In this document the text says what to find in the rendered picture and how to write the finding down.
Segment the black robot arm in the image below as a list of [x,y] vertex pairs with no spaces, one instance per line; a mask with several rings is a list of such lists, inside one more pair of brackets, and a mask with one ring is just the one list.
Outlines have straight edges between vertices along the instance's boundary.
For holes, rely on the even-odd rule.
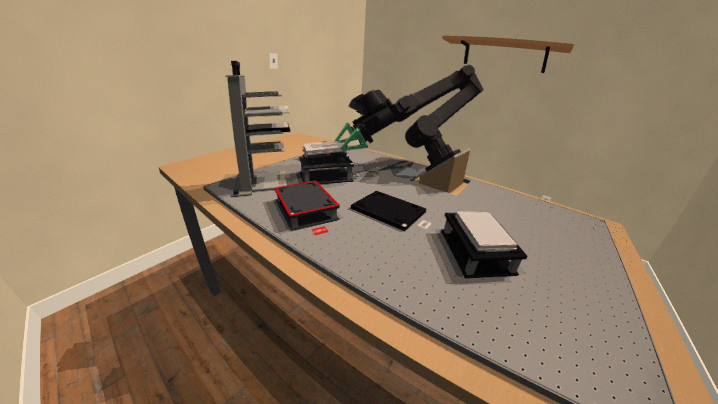
[[348,107],[365,115],[357,120],[365,124],[368,131],[380,125],[380,122],[383,129],[394,122],[407,119],[424,106],[459,88],[461,91],[434,112],[428,116],[419,117],[405,134],[405,139],[410,146],[419,148],[423,145],[425,147],[429,154],[427,158],[431,163],[425,168],[428,172],[440,163],[461,153],[460,149],[452,152],[450,145],[446,145],[443,141],[438,128],[484,90],[474,72],[475,69],[472,65],[463,66],[460,71],[458,70],[414,94],[398,99],[394,105],[380,90],[372,90],[365,95],[360,94],[353,98]]

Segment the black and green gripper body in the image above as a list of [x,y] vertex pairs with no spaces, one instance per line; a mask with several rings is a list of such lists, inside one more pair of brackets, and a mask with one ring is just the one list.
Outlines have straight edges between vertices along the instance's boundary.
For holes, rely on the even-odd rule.
[[[353,129],[353,131],[354,131],[354,129],[358,128],[358,129],[360,130],[360,132],[361,132],[363,138],[365,139],[365,141],[369,141],[369,143],[372,143],[372,142],[373,142],[373,139],[372,139],[371,136],[372,136],[373,134],[377,133],[378,131],[382,130],[381,122],[380,122],[380,125],[378,125],[377,127],[373,128],[373,129],[370,130],[370,131],[368,131],[366,125],[363,124],[362,122],[360,122],[360,121],[358,121],[358,120],[356,120],[356,119],[355,119],[354,121],[352,121],[352,122],[353,122],[353,124],[354,124],[354,125],[353,125],[354,128],[351,127],[351,128]],[[370,133],[369,133],[369,132],[370,132]],[[370,134],[371,134],[371,135],[370,135]]]

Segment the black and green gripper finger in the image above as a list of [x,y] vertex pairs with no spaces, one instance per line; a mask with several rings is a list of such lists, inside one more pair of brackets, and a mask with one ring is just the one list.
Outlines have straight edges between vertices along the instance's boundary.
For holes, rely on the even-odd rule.
[[[343,139],[343,140],[339,140],[339,139],[341,138],[341,136],[345,133],[345,131],[346,131],[347,129],[348,129],[348,131],[349,131],[349,133],[350,133],[350,135],[351,135],[352,132],[353,132],[353,129],[351,128],[350,124],[347,122],[347,123],[345,124],[345,126],[343,127],[342,131],[340,132],[340,134],[338,135],[338,137],[335,139],[335,141],[340,141],[341,143],[344,143],[344,142],[347,140],[347,138],[346,138],[346,139]],[[354,141],[354,140],[358,140],[357,137],[355,137],[355,138],[354,138],[353,140],[351,140],[351,141]]]
[[[359,140],[359,142],[360,142],[360,145],[355,145],[355,146],[346,147],[346,146],[349,144],[349,142],[350,142],[351,140],[353,140],[356,136],[357,136],[357,138],[358,138],[358,140]],[[363,136],[362,136],[362,134],[361,134],[361,132],[360,132],[360,130],[359,130],[358,128],[356,128],[356,129],[354,130],[354,132],[349,136],[349,138],[348,138],[348,139],[344,142],[344,144],[341,146],[341,149],[342,149],[343,151],[353,150],[353,149],[363,149],[363,148],[368,148],[368,146],[367,146],[366,141],[365,141],[365,139],[363,138]]]

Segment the grey slotted rack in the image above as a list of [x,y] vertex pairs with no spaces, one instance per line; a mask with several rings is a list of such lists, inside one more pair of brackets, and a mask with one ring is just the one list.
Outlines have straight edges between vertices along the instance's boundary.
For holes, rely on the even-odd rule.
[[228,77],[227,80],[234,143],[242,192],[269,191],[275,190],[275,187],[287,185],[285,171],[254,173],[254,167],[252,167],[252,154],[282,152],[285,151],[284,144],[281,143],[281,141],[261,143],[251,143],[250,141],[250,136],[284,134],[284,132],[265,131],[246,133],[246,128],[249,125],[248,117],[277,116],[283,114],[280,114],[280,112],[244,114],[244,110],[247,108],[246,98],[282,96],[281,93],[278,93],[278,91],[246,92],[245,77]]

